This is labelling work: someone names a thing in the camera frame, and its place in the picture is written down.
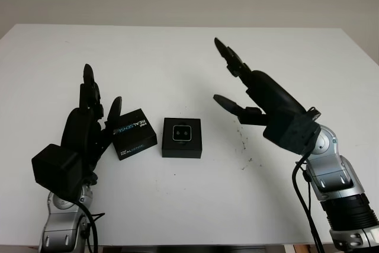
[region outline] robotic hand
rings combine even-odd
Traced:
[[[261,71],[251,71],[239,56],[217,38],[214,39],[228,70],[247,86],[246,93],[264,110],[246,107],[215,95],[214,99],[228,112],[236,115],[241,124],[266,126],[263,136],[281,148],[303,158],[293,172],[295,191],[308,217],[319,252],[322,243],[300,191],[296,174],[306,162],[306,181],[312,184],[317,199],[327,214],[335,247],[348,253],[379,252],[379,222],[364,189],[350,162],[338,153],[334,132],[315,122],[320,113],[306,111],[289,93]]]
[[[49,217],[39,252],[84,252],[92,228],[97,253],[97,230],[88,210],[92,203],[90,186],[97,183],[94,169],[112,141],[122,100],[117,97],[113,101],[105,129],[101,130],[98,120],[104,110],[89,65],[84,67],[83,79],[79,108],[69,114],[60,146],[48,145],[32,159],[36,182],[50,190]]]

